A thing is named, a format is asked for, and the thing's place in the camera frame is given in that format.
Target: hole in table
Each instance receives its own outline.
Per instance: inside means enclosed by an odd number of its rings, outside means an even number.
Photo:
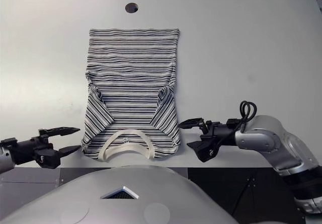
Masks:
[[[135,13],[136,11],[138,11],[139,6],[135,3],[129,3],[125,6],[125,11],[127,11],[130,14]]]

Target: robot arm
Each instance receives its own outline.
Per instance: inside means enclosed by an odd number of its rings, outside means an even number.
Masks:
[[[249,117],[251,106],[254,111]],[[222,145],[259,152],[283,178],[305,213],[322,214],[322,167],[308,147],[287,132],[280,121],[270,116],[255,117],[256,109],[253,103],[243,101],[240,105],[242,119],[229,119],[221,124],[204,123],[202,118],[196,118],[182,122],[179,127],[198,126],[202,130],[201,141],[188,143],[188,146],[203,162],[214,158]]]
[[[68,146],[56,151],[52,143],[48,142],[48,138],[55,135],[65,136],[79,130],[73,127],[40,129],[39,136],[27,141],[17,142],[15,138],[2,140],[0,142],[0,174],[13,169],[15,165],[33,160],[42,168],[57,168],[60,165],[60,158],[75,152],[80,145]]]

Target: white table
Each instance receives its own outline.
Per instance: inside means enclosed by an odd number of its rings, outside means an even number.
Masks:
[[[131,2],[139,6],[134,14],[124,10]],[[322,17],[315,0],[0,0],[0,10],[0,139],[72,126],[81,131],[52,143],[80,143],[90,28],[179,28],[179,121],[225,122],[239,117],[240,101],[251,100],[322,163]],[[186,146],[201,132],[181,133],[182,146],[170,158],[122,154],[100,163],[76,153],[61,166],[269,166],[258,153],[233,146],[201,163]]]

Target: black and white stripes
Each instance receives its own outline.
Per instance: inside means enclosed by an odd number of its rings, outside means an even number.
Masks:
[[[178,29],[90,31],[85,155],[96,159],[109,137],[124,129],[142,131],[153,143],[156,158],[177,151],[178,36]],[[121,135],[109,147],[125,142],[147,147],[135,134]]]

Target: black cable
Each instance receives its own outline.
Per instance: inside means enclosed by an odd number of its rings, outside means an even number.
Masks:
[[[231,131],[227,136],[223,137],[217,144],[216,144],[216,147],[219,147],[221,146],[221,143],[226,141],[226,139],[228,139],[229,137],[231,137],[233,134],[235,134],[239,129],[240,127],[242,127],[243,125],[243,128],[241,130],[241,132],[244,131],[245,129],[245,123],[251,121],[256,113],[257,113],[257,106],[255,103],[253,102],[248,102],[248,101],[242,101],[239,105],[239,111],[240,111],[240,114],[241,114],[241,120],[240,122],[238,123],[238,125],[234,128],[233,131]]]
[[[239,206],[239,203],[240,203],[240,201],[242,200],[242,197],[244,196],[244,194],[245,194],[245,192],[246,192],[246,190],[247,190],[247,187],[250,185],[250,182],[252,181],[252,179],[254,178],[254,176],[257,174],[257,171],[258,171],[258,169],[256,169],[256,170],[253,172],[253,174],[249,177],[249,179],[248,179],[248,181],[247,181],[246,185],[243,187],[243,189],[242,189],[241,193],[239,194],[239,197],[237,198],[236,204],[235,204],[235,206],[234,206],[234,208],[233,208],[233,210],[232,210],[232,213],[231,213],[231,216],[232,216],[232,217],[233,217],[233,215],[235,214],[235,212],[236,212],[236,210],[237,210],[237,208],[238,208],[238,206]]]

